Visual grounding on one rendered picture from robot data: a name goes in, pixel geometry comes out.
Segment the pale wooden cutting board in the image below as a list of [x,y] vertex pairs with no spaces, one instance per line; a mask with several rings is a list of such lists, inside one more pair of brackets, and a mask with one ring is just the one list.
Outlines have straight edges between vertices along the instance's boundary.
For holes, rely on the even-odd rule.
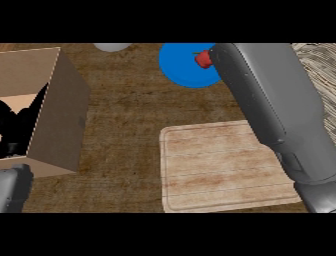
[[276,155],[246,121],[167,127],[159,144],[167,212],[218,212],[299,201]]

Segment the pale grey round object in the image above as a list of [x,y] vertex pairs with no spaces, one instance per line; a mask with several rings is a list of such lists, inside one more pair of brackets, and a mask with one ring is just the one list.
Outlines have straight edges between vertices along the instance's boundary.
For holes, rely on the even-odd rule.
[[130,43],[96,43],[96,48],[105,52],[118,52],[127,49],[131,44]]

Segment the blue plate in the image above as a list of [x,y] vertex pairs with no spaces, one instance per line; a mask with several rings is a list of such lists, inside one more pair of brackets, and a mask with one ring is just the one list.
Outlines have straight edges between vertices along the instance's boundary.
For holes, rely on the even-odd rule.
[[159,50],[159,69],[165,77],[180,86],[203,88],[221,78],[214,66],[203,68],[196,58],[214,43],[164,43]]

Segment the open brown wooden box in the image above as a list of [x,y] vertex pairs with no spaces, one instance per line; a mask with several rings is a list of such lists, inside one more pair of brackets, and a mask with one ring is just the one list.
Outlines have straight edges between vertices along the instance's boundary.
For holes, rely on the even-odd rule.
[[0,52],[0,100],[17,111],[44,92],[26,154],[0,159],[0,169],[26,164],[37,177],[78,171],[90,100],[87,85],[59,47]]

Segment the red tomato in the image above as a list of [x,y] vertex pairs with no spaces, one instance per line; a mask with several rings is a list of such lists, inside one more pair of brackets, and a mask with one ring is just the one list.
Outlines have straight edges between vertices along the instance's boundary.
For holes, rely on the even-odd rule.
[[212,60],[209,57],[209,51],[203,50],[195,57],[195,61],[198,65],[203,68],[208,69],[212,66]]

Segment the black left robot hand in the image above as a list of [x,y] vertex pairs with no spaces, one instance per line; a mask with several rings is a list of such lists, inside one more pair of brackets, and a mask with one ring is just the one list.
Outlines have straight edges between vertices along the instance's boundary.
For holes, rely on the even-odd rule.
[[0,159],[23,156],[28,151],[47,85],[41,88],[31,105],[14,112],[0,100]]

